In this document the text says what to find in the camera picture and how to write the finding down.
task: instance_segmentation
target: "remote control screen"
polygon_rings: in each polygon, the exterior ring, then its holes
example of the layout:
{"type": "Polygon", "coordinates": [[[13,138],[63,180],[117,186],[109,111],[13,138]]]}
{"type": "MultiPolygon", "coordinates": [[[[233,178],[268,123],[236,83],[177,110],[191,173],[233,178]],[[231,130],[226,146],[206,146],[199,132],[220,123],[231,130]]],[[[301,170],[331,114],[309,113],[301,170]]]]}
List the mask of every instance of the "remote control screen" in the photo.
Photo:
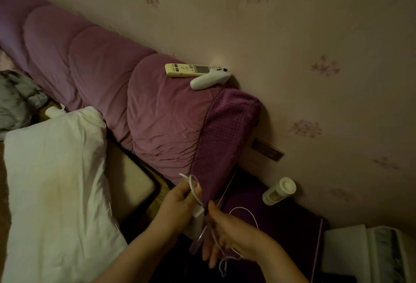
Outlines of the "remote control screen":
{"type": "Polygon", "coordinates": [[[196,72],[199,74],[209,73],[209,67],[207,66],[197,66],[197,65],[194,65],[194,66],[195,66],[196,72]]]}

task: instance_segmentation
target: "person's left hand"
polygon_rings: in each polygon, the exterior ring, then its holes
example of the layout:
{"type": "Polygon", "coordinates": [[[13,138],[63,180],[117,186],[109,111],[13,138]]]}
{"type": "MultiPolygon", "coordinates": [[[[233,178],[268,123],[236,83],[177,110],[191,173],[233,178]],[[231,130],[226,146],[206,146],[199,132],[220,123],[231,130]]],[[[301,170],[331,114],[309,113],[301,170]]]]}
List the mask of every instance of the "person's left hand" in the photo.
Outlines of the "person's left hand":
{"type": "MultiPolygon", "coordinates": [[[[179,234],[189,223],[194,207],[198,204],[192,193],[185,197],[189,191],[190,186],[186,181],[182,181],[170,190],[147,230],[159,236],[160,240],[166,243],[176,242],[179,234]]],[[[196,196],[201,198],[201,187],[197,186],[194,191],[196,196]]]]}

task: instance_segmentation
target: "forearm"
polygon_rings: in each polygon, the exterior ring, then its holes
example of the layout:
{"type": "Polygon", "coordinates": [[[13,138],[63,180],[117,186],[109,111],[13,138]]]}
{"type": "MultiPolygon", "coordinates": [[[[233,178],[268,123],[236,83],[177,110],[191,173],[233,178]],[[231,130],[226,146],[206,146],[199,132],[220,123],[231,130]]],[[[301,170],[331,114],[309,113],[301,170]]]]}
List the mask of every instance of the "forearm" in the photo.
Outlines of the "forearm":
{"type": "Polygon", "coordinates": [[[94,283],[148,282],[159,262],[169,251],[167,240],[144,231],[122,252],[94,283]]]}
{"type": "Polygon", "coordinates": [[[257,263],[267,283],[307,283],[288,254],[272,238],[264,234],[258,241],[257,263]]]}

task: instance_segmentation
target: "floral wallpaper pattern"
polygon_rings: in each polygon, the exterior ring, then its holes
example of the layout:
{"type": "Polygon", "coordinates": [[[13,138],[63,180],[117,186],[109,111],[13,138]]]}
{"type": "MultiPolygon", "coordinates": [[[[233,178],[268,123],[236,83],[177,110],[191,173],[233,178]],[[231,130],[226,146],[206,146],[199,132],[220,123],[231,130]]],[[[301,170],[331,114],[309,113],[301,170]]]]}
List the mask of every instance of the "floral wallpaper pattern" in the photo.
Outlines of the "floral wallpaper pattern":
{"type": "Polygon", "coordinates": [[[245,170],[267,185],[294,179],[296,201],[332,227],[416,236],[416,0],[51,1],[160,53],[229,68],[264,104],[252,139],[285,153],[273,162],[250,141],[245,170]]]}

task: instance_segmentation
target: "white pillow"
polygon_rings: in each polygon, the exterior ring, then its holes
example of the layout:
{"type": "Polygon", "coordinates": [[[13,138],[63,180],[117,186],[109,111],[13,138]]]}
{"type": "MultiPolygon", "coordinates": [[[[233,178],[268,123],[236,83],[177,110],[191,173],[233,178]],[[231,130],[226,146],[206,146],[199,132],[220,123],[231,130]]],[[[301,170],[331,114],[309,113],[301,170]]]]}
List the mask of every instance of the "white pillow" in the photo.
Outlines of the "white pillow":
{"type": "Polygon", "coordinates": [[[11,131],[12,226],[3,283],[90,282],[126,247],[104,176],[106,125],[93,107],[11,131]]]}

